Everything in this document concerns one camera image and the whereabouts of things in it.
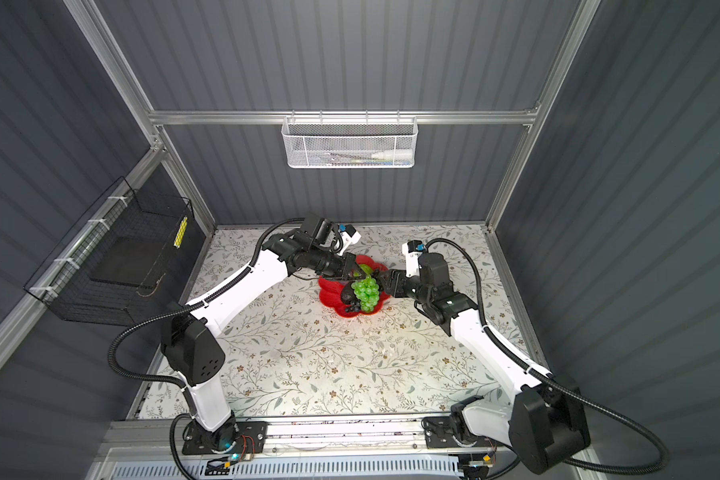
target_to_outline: black wire mesh basket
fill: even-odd
[[[71,250],[49,255],[50,270],[41,266],[24,286],[62,320],[132,326],[179,299],[164,285],[186,276],[177,257],[194,225],[191,202],[142,190],[114,199]]]

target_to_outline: red plate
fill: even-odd
[[[377,264],[370,256],[366,255],[358,255],[357,263],[368,265],[373,268],[374,271],[387,270],[386,265]],[[322,304],[328,308],[333,308],[337,314],[343,316],[344,318],[353,318],[354,316],[360,314],[373,315],[374,313],[379,312],[382,309],[382,307],[384,306],[384,300],[389,298],[389,295],[381,292],[379,293],[378,303],[376,303],[376,307],[373,309],[373,312],[347,312],[347,306],[342,303],[342,290],[344,290],[344,285],[349,282],[332,282],[330,280],[320,278],[318,279],[317,283],[320,285],[320,302],[322,302]]]

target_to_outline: green grapes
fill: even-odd
[[[371,278],[373,269],[370,266],[360,264],[360,268],[367,276],[363,280],[353,282],[352,289],[355,291],[355,296],[360,300],[361,310],[370,313],[373,312],[379,301],[378,284],[375,279]]]

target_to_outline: wire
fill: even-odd
[[[344,248],[344,239],[342,238],[342,233],[338,231],[338,225],[333,225],[333,240],[331,241],[331,249],[330,252],[332,254],[337,254],[338,252],[342,251],[342,248]]]
[[[181,465],[181,459],[179,459],[179,453],[176,450],[176,424],[179,423],[179,420],[181,420],[182,418],[188,418],[190,421],[192,421],[192,415],[190,415],[189,413],[180,413],[173,418],[168,433],[168,446],[170,447],[170,456],[173,457],[173,463],[176,464],[176,468],[179,469],[179,472],[181,472],[181,475],[183,475],[186,480],[197,480],[197,478],[192,476],[192,474],[189,473],[183,465]]]
[[[147,326],[153,322],[159,321],[159,320],[165,320],[169,318],[173,318],[177,315],[183,315],[185,313],[192,312],[193,310],[197,310],[204,306],[206,302],[212,302],[214,299],[218,298],[221,294],[227,292],[230,288],[237,285],[240,280],[245,278],[248,273],[251,271],[250,265],[255,265],[256,261],[259,259],[259,252],[261,251],[262,244],[264,243],[264,240],[278,227],[285,225],[285,224],[293,224],[297,222],[304,221],[303,217],[299,218],[291,218],[288,220],[284,220],[278,224],[270,226],[268,229],[264,231],[264,233],[259,237],[258,241],[256,242],[256,248],[253,251],[253,256],[251,258],[251,261],[248,265],[245,266],[245,268],[242,269],[242,271],[233,278],[229,283],[218,289],[216,292],[211,293],[207,297],[205,297],[201,302],[196,302],[191,305],[187,305],[181,310],[170,312],[170,313],[164,313],[163,315],[157,315],[153,316],[152,318],[139,323],[137,325],[132,326],[131,328],[128,328],[121,332],[118,336],[115,337],[115,340],[112,341],[112,344],[110,345],[109,351],[106,353],[106,361],[109,363],[109,366],[112,370],[115,371],[118,375],[122,375],[125,378],[134,379],[134,380],[142,380],[144,382],[166,382],[166,383],[173,383],[173,385],[178,386],[180,389],[183,389],[186,385],[181,379],[177,379],[172,376],[168,375],[148,375],[145,373],[138,373],[138,372],[132,372],[131,370],[126,370],[123,368],[117,361],[117,347],[120,346],[120,344],[127,338],[131,333],[137,331],[140,328],[143,328],[144,326]]]
[[[516,455],[511,464],[502,468],[501,470],[499,470],[496,473],[490,474],[489,476],[485,477],[484,480],[494,480],[494,478],[499,478],[500,476],[506,475],[509,472],[511,472],[513,468],[517,467],[519,464],[520,464],[520,457]]]
[[[214,458],[213,460],[209,460],[206,464],[206,473],[205,475],[226,475],[230,472],[230,460],[228,457],[218,457]]]
[[[146,295],[142,295],[141,292],[139,292],[139,289],[136,289],[136,294],[137,294],[138,296],[143,297],[143,298],[147,298],[148,296],[154,295],[155,292],[157,292],[157,289],[160,288],[160,282],[163,281],[163,277],[164,277],[165,275],[166,275],[166,274],[160,275],[160,278],[157,279],[157,283],[155,283],[155,286],[154,286],[154,288],[152,289],[151,292],[147,293]]]
[[[312,277],[312,278],[309,278],[309,277],[305,278],[305,277],[303,277],[303,276],[298,276],[296,273],[291,274],[291,276],[295,276],[295,277],[298,278],[299,280],[307,280],[307,281],[310,281],[310,280],[318,280],[318,279],[320,278],[319,276],[314,276],[314,277]]]
[[[253,437],[249,437],[248,435],[240,435],[242,437],[242,440],[244,443],[242,444],[242,452],[243,455],[240,457],[241,460],[245,459],[245,451],[246,451],[246,445],[248,442],[246,442],[246,438],[248,438],[251,441],[251,460],[253,460],[253,456],[256,454],[256,444],[253,443]]]
[[[450,239],[447,238],[435,238],[427,242],[426,248],[429,250],[429,247],[434,244],[448,244],[452,247],[456,248],[461,255],[464,256],[465,259],[467,259],[467,262],[469,262],[469,265],[472,267],[472,272],[474,273],[474,282],[475,282],[475,289],[478,296],[478,314],[480,315],[480,324],[483,326],[483,331],[485,331],[486,335],[488,335],[488,338],[496,345],[499,350],[506,356],[508,356],[513,362],[517,363],[521,369],[528,370],[529,365],[526,363],[526,361],[519,358],[517,355],[514,354],[511,350],[509,350],[505,344],[503,344],[499,338],[496,337],[496,335],[488,328],[488,323],[485,321],[485,312],[483,311],[483,295],[480,290],[480,272],[478,271],[477,266],[472,261],[472,258],[467,253],[466,250],[461,248],[460,245],[456,244],[456,242],[453,242]],[[661,438],[656,436],[651,430],[648,428],[645,428],[638,422],[635,422],[632,418],[629,418],[627,416],[624,416],[618,412],[615,412],[614,410],[603,406],[597,402],[594,402],[582,395],[579,395],[578,393],[569,390],[565,388],[564,386],[558,384],[555,380],[547,378],[546,375],[537,372],[536,370],[530,369],[528,370],[528,373],[532,375],[533,378],[539,380],[541,383],[545,384],[547,387],[551,389],[555,389],[558,392],[561,392],[563,395],[566,395],[569,398],[573,398],[574,400],[577,400],[578,402],[583,403],[584,405],[588,406],[589,408],[592,408],[593,410],[600,412],[604,414],[605,416],[611,417],[612,419],[616,420],[618,423],[621,423],[629,428],[632,428],[635,432],[642,435],[644,438],[646,438],[649,442],[651,442],[656,449],[659,451],[659,458],[655,460],[652,463],[647,463],[640,466],[609,466],[609,465],[601,465],[598,463],[591,463],[591,462],[583,462],[581,460],[577,460],[576,458],[566,458],[563,460],[563,462],[567,463],[568,465],[575,466],[578,468],[586,468],[588,470],[594,470],[596,472],[603,472],[603,473],[610,473],[614,475],[645,475],[648,473],[658,472],[662,468],[664,468],[667,463],[670,461],[670,450],[664,445],[664,442],[661,441]]]

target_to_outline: metal mounting plate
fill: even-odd
[[[264,451],[264,442],[266,441],[266,430],[268,427],[267,422],[238,422],[237,426],[240,428],[240,433],[247,435],[254,440],[254,453],[261,453]],[[184,446],[181,449],[183,455],[213,455],[213,452],[209,452],[201,440],[200,436],[192,436],[191,440],[184,442]]]
[[[453,434],[446,433],[450,427],[450,420],[446,416],[425,417],[423,422],[429,422],[436,428],[427,430],[426,440],[427,448],[485,448],[491,450],[493,447],[504,446],[497,440],[488,438],[479,438],[469,445],[459,443]]]

